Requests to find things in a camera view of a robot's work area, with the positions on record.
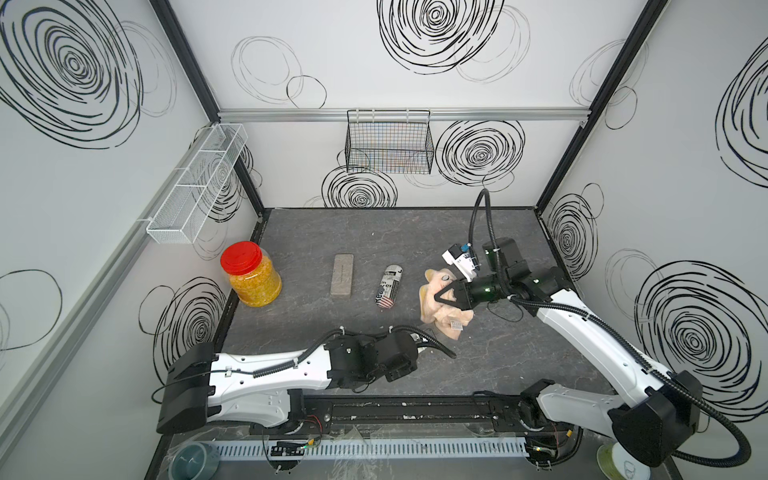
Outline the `grey rectangular eyeglass case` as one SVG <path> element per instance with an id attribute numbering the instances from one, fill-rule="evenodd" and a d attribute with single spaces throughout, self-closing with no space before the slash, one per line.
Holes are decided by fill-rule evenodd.
<path id="1" fill-rule="evenodd" d="M 333 298 L 347 298 L 352 294 L 354 277 L 354 255 L 340 253 L 334 257 L 330 296 Z"/>

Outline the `grey oval eyeglass case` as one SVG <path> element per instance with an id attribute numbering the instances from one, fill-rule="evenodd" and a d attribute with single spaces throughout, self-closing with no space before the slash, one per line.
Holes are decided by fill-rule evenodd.
<path id="1" fill-rule="evenodd" d="M 421 352 L 423 352 L 424 350 L 427 350 L 427 349 L 433 349 L 433 350 L 438 350 L 439 349 L 439 347 L 436 345 L 435 342 L 433 342 L 432 340 L 424 337 L 423 335 L 420 335 L 420 334 L 417 334 L 417 333 L 411 333 L 410 336 L 414 340 L 414 342 L 415 342 L 415 344 L 417 346 L 417 351 L 419 353 L 421 353 Z"/>

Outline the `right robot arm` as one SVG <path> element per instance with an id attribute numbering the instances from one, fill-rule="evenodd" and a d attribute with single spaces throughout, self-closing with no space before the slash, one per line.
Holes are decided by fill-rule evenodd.
<path id="1" fill-rule="evenodd" d="M 752 449 L 744 433 L 703 397 L 689 372 L 674 372 L 651 359 L 596 316 L 572 290 L 559 268 L 532 272 L 511 238 L 484 245 L 490 272 L 479 275 L 471 243 L 443 252 L 460 276 L 432 294 L 441 305 L 471 312 L 483 302 L 508 300 L 554 329 L 608 380 L 614 394 L 567 388 L 541 380 L 519 396 L 518 415 L 532 428 L 571 423 L 614 439 L 633 460 L 658 467 L 670 457 L 712 468 L 745 464 Z M 735 439 L 736 453 L 709 458 L 681 451 L 706 414 Z"/>

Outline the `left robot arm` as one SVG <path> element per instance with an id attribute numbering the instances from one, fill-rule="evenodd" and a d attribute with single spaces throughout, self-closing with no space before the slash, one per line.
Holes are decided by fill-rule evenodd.
<path id="1" fill-rule="evenodd" d="M 278 427 L 295 416 L 292 392 L 393 382 L 416 370 L 426 345 L 422 335 L 400 328 L 378 334 L 337 328 L 304 350 L 276 354 L 228 354 L 200 343 L 169 367 L 156 430 L 175 435 L 211 421 Z"/>

